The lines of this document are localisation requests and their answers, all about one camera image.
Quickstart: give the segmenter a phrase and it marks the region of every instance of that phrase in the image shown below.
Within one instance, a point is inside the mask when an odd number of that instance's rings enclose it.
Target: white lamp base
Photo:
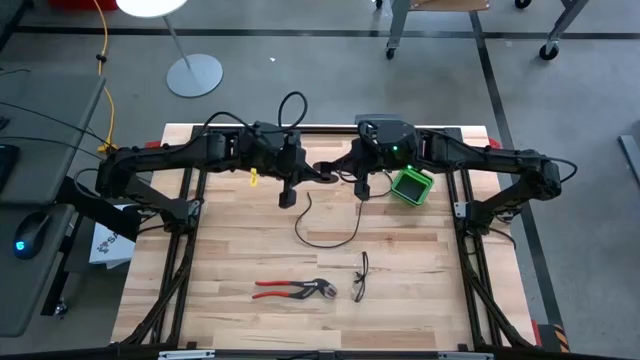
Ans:
[[[180,59],[167,73],[167,85],[174,94],[183,97],[202,96],[220,84],[223,72],[218,59],[204,54],[189,55],[187,58],[191,69],[184,59]]]

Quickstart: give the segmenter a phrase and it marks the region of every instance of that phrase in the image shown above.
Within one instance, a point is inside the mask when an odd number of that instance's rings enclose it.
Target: small yellow clip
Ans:
[[[251,180],[249,181],[249,185],[251,185],[251,187],[258,186],[258,170],[256,170],[256,168],[251,168]]]

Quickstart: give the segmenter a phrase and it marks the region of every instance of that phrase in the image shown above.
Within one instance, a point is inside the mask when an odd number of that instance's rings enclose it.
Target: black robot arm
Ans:
[[[365,121],[358,125],[359,137],[351,151],[333,162],[316,163],[323,174],[347,173],[355,177],[354,193],[369,199],[368,175],[413,167],[432,173],[459,169],[484,170],[520,175],[520,179],[486,201],[472,201],[460,209],[466,228],[487,234],[496,215],[519,213],[531,199],[550,200],[561,193],[558,166],[534,150],[501,150],[469,146],[444,131],[416,130],[400,120]]]
[[[297,184],[337,180],[315,171],[305,158],[298,132],[256,122],[240,130],[204,131],[182,145],[118,149],[100,164],[96,191],[105,198],[128,198],[156,209],[166,231],[186,233],[193,229],[202,199],[169,199],[141,182],[136,173],[190,167],[214,173],[255,169],[259,175],[284,181],[279,206],[288,208],[296,202]]]

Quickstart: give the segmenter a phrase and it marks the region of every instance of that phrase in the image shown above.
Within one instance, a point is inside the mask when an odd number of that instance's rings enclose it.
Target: yellow cable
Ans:
[[[104,18],[104,14],[102,13],[102,9],[100,8],[100,4],[98,4],[97,0],[93,0],[93,3],[96,5],[98,9],[98,13],[100,14],[100,20],[102,20],[102,28],[104,29],[104,43],[102,45],[102,51],[100,55],[104,57],[107,54],[107,47],[109,46],[109,30],[107,29],[107,20]],[[98,75],[102,75],[102,60],[98,60]],[[109,134],[107,135],[107,142],[100,145],[98,147],[98,152],[106,153],[109,148],[117,148],[115,144],[113,144],[113,129],[116,125],[116,106],[113,104],[113,98],[109,93],[109,89],[104,87],[104,93],[107,95],[107,99],[109,99],[109,104],[111,105],[111,115],[109,119]]]

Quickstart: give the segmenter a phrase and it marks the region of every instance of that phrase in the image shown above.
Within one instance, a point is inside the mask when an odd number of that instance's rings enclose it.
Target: gray desk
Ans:
[[[86,129],[104,79],[97,75],[15,73],[0,78],[0,101],[35,110]],[[76,153],[70,147],[31,140],[2,139],[28,136],[78,146],[84,134],[41,116],[0,104],[0,116],[11,123],[0,131],[0,143],[20,148],[20,158],[0,193],[0,203],[53,203]]]
[[[40,209],[0,205],[0,336],[25,331],[74,213],[71,205],[50,206],[52,218],[42,250],[31,260],[20,260],[13,254],[13,235],[22,219]]]

